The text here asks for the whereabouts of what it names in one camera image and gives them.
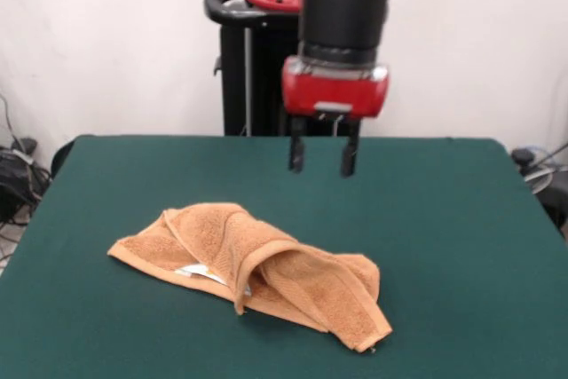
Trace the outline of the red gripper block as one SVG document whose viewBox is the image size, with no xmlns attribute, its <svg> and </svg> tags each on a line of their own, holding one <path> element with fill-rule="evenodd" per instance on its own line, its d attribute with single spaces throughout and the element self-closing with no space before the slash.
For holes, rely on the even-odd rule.
<svg viewBox="0 0 568 379">
<path fill-rule="evenodd" d="M 383 108 L 390 83 L 388 68 L 341 69 L 310 65 L 298 56 L 285 60 L 281 73 L 284 107 L 290 119 L 288 169 L 301 173 L 304 167 L 304 116 L 342 115 L 348 119 L 375 118 Z M 341 175 L 355 173 L 359 150 L 359 121 L 348 123 Z"/>
</svg>

